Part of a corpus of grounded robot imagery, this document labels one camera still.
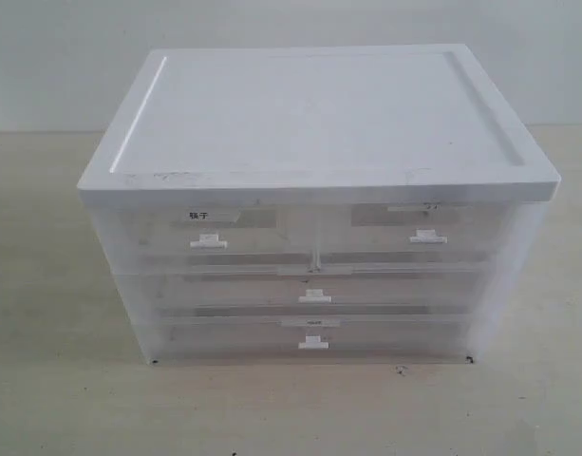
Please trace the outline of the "white translucent drawer cabinet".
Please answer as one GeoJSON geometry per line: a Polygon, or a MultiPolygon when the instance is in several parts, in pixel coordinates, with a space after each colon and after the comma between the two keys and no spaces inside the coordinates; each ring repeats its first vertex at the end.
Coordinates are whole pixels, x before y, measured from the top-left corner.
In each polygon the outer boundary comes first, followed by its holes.
{"type": "Polygon", "coordinates": [[[560,177],[464,45],[170,49],[151,52],[78,181],[141,353],[175,360],[286,358],[473,362],[535,239],[560,177]],[[482,262],[323,266],[320,238],[339,207],[496,207],[498,247],[482,262]],[[187,266],[141,258],[122,218],[171,208],[310,209],[319,223],[310,264],[187,266]],[[465,313],[164,316],[145,286],[169,276],[337,276],[396,270],[478,271],[465,313]],[[163,357],[160,326],[273,321],[455,319],[461,356],[390,352],[324,356],[163,357]]]}

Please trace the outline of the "middle wide translucent drawer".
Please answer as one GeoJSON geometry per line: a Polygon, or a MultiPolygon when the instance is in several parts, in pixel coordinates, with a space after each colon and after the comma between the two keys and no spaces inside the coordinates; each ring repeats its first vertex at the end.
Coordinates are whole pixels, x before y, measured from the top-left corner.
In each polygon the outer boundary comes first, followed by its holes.
{"type": "Polygon", "coordinates": [[[357,275],[195,275],[145,286],[164,316],[463,314],[480,298],[478,271],[396,270],[357,275]]]}

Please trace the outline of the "wide translucent drawer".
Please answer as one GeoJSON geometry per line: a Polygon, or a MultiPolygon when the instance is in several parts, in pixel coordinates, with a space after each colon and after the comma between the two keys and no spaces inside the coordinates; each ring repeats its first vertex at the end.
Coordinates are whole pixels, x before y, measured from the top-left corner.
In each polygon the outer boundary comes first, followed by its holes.
{"type": "Polygon", "coordinates": [[[357,275],[195,275],[145,286],[164,316],[463,314],[480,298],[478,271],[396,270],[357,275]]]}
{"type": "Polygon", "coordinates": [[[350,320],[292,317],[273,321],[160,326],[150,354],[163,357],[324,356],[390,352],[399,356],[461,356],[467,324],[455,319],[350,320]]]}

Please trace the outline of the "bottom wide translucent drawer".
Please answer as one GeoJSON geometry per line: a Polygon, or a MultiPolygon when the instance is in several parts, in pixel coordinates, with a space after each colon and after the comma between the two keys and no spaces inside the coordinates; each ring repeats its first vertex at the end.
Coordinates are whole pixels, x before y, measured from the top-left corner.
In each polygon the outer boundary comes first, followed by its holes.
{"type": "Polygon", "coordinates": [[[163,357],[324,356],[390,352],[399,356],[461,356],[467,324],[455,319],[350,320],[292,317],[273,321],[160,326],[150,354],[163,357]]]}

